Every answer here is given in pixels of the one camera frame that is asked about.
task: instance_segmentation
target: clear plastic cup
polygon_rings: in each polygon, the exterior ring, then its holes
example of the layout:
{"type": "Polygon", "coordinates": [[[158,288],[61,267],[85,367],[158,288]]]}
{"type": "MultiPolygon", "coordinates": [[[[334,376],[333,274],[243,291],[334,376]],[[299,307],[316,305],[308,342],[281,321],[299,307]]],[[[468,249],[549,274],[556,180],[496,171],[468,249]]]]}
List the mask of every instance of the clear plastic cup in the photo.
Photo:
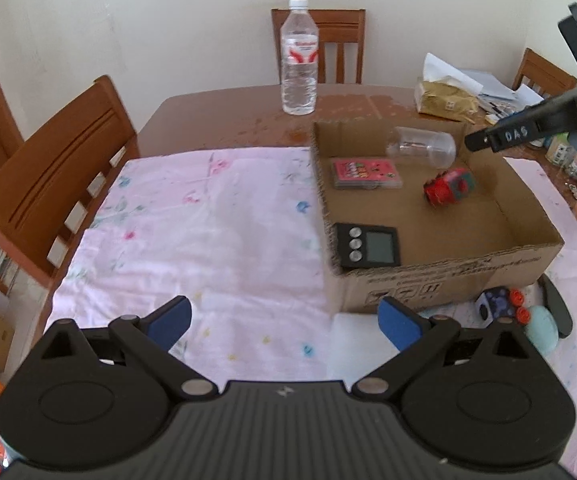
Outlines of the clear plastic cup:
{"type": "Polygon", "coordinates": [[[457,148],[452,135],[397,126],[386,146],[386,154],[397,164],[423,164],[438,170],[450,168],[457,148]]]}

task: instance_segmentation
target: wooden table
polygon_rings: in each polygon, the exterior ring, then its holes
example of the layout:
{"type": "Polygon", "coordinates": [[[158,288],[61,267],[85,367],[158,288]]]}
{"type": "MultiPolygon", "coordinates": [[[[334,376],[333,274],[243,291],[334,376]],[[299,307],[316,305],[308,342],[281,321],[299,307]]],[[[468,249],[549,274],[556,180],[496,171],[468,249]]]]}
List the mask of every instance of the wooden table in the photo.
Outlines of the wooden table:
{"type": "MultiPolygon", "coordinates": [[[[476,116],[473,130],[486,126],[483,116],[476,116]]],[[[391,117],[437,119],[417,113],[411,88],[322,84],[315,111],[291,116],[282,110],[280,86],[255,86],[166,99],[141,130],[138,142],[142,156],[247,146],[305,146],[313,121],[391,117]]],[[[539,162],[574,206],[574,197],[565,185],[568,177],[545,160],[543,150],[519,146],[503,154],[539,162]]]]}

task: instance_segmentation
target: bottle label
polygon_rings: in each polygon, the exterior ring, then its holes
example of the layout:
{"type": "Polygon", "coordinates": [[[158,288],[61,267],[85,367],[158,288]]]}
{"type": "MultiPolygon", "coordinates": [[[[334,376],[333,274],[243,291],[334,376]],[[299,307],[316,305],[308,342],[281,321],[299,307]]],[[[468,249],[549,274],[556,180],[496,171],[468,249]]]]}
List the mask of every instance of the bottle label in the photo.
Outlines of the bottle label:
{"type": "Polygon", "coordinates": [[[317,63],[317,36],[301,34],[284,38],[284,60],[291,65],[317,63]]]}

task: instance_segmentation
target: chair backrest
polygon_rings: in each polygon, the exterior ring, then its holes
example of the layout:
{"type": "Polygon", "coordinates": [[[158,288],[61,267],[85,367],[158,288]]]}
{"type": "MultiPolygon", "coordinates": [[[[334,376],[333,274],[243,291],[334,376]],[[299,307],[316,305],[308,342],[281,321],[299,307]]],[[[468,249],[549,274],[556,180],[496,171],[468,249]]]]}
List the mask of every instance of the chair backrest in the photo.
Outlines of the chair backrest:
{"type": "MultiPolygon", "coordinates": [[[[319,58],[317,82],[326,83],[326,55],[325,44],[337,44],[337,60],[335,63],[335,83],[344,83],[344,48],[345,43],[357,43],[357,70],[355,70],[355,83],[362,82],[362,69],[364,66],[364,23],[366,10],[321,10],[308,11],[319,27],[319,58]]],[[[281,41],[280,29],[286,21],[290,10],[272,9],[273,32],[275,35],[275,49],[278,56],[278,70],[281,75],[281,41]]]]}
{"type": "Polygon", "coordinates": [[[525,83],[546,98],[561,95],[575,88],[577,78],[527,48],[515,76],[513,90],[517,90],[521,83],[525,83]]]}
{"type": "Polygon", "coordinates": [[[107,190],[121,166],[138,156],[136,131],[110,78],[102,76],[0,168],[1,249],[51,288],[104,199],[101,194],[94,198],[88,187],[102,174],[107,190]],[[111,160],[122,148],[124,154],[113,166],[111,160]],[[64,222],[77,203],[88,213],[73,232],[64,222]],[[48,260],[56,238],[67,248],[59,266],[48,260]]]}

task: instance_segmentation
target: light blue round object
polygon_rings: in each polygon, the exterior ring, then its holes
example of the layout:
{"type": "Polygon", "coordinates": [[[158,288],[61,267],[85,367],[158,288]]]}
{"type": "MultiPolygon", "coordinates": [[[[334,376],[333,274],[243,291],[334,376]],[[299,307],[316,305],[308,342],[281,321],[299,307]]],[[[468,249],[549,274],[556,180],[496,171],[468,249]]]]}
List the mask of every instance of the light blue round object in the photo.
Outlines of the light blue round object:
{"type": "Polygon", "coordinates": [[[530,307],[530,321],[524,327],[524,333],[537,351],[546,356],[550,354],[559,341],[557,323],[550,311],[542,305],[530,307]]]}

